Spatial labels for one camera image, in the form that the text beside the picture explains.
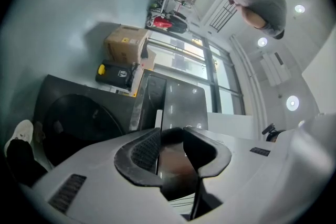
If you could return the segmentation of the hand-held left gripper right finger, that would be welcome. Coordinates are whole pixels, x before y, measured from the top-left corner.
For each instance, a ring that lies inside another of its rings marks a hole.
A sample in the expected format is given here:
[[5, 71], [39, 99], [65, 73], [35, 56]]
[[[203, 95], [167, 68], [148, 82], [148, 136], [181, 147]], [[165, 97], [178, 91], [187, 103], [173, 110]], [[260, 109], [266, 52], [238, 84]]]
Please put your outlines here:
[[275, 142], [186, 127], [184, 150], [199, 178], [193, 223], [294, 223], [333, 176], [333, 118], [305, 120]]

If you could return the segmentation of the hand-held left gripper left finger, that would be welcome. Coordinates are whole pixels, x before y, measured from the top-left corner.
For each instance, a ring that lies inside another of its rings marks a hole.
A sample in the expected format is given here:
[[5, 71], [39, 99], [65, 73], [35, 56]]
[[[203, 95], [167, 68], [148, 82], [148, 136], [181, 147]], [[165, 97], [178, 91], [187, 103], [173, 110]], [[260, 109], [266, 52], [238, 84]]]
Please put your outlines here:
[[160, 134], [154, 128], [87, 146], [22, 192], [48, 223], [185, 223], [161, 182], [135, 185], [114, 163], [123, 146]]

